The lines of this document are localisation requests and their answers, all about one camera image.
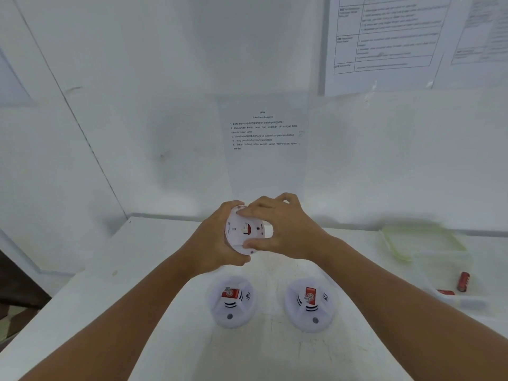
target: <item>paper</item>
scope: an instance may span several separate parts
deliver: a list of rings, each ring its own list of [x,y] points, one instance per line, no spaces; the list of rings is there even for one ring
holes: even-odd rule
[[[301,195],[307,163],[308,94],[222,98],[219,112],[234,198]]]
[[[0,107],[30,103],[29,94],[0,50]]]
[[[330,0],[325,95],[432,86],[452,0]]]
[[[435,88],[497,85],[508,76],[508,0],[457,0],[450,22],[458,34]]]

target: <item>person's right hand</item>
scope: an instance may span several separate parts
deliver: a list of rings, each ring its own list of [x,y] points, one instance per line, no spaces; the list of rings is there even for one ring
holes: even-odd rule
[[[275,199],[261,197],[237,213],[245,217],[263,219],[273,226],[271,238],[249,239],[243,244],[245,248],[312,260],[318,245],[332,237],[303,212],[295,194],[285,192]]]

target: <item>person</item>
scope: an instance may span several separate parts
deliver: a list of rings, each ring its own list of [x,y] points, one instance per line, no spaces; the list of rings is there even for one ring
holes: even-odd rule
[[[251,260],[224,237],[230,211],[242,204],[222,204],[178,251],[22,381],[127,380],[158,321],[191,278]],[[261,197],[238,213],[273,225],[271,238],[247,240],[245,247],[318,264],[414,380],[508,379],[508,340],[329,235],[304,213],[296,195]]]

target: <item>smoke detector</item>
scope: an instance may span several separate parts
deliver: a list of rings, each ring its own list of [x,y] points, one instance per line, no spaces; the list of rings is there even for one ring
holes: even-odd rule
[[[237,328],[246,324],[257,306],[256,293],[251,283],[240,276],[219,282],[208,298],[213,319],[224,328]]]
[[[240,254],[246,256],[256,252],[253,248],[244,248],[243,243],[251,238],[264,238],[266,231],[263,222],[256,218],[239,216],[236,212],[246,206],[236,206],[231,210],[225,223],[225,237],[230,246]]]
[[[286,314],[298,329],[307,333],[321,332],[331,324],[335,314],[330,295],[318,279],[297,279],[286,292]]]

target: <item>person's left arm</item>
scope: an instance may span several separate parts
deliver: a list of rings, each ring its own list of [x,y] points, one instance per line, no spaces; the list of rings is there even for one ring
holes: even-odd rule
[[[251,260],[225,242],[225,222],[242,204],[222,204],[178,251],[21,381],[127,380],[157,323],[190,279]]]

